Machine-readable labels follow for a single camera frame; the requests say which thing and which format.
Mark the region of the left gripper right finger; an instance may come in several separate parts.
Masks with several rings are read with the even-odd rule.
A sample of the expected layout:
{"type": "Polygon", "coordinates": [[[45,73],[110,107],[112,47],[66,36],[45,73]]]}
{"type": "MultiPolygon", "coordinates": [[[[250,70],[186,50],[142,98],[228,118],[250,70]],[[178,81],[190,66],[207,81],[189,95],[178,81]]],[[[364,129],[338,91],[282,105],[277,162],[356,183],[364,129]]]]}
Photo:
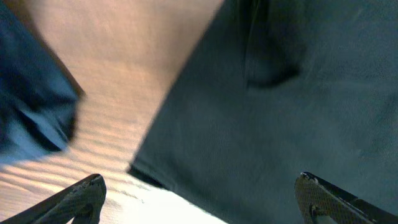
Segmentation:
{"type": "Polygon", "coordinates": [[[397,224],[397,216],[309,172],[300,173],[294,190],[305,224],[397,224]]]}

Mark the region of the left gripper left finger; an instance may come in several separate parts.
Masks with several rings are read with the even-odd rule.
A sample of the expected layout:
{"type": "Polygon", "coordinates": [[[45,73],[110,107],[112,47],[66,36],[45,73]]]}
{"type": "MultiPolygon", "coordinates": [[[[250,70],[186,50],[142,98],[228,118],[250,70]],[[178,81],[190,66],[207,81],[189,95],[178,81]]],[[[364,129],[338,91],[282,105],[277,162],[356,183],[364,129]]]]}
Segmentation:
{"type": "Polygon", "coordinates": [[[98,224],[106,199],[106,184],[99,174],[88,177],[41,201],[2,224],[98,224]]]}

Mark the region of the black polo shirt with logo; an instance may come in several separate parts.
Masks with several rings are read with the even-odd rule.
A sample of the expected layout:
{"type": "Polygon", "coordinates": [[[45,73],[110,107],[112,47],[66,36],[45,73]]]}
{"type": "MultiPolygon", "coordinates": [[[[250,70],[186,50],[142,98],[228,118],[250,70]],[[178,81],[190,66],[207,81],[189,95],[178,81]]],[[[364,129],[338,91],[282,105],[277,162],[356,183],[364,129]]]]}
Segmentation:
{"type": "Polygon", "coordinates": [[[131,164],[228,223],[301,223],[311,172],[397,213],[397,1],[225,1],[131,164]]]}

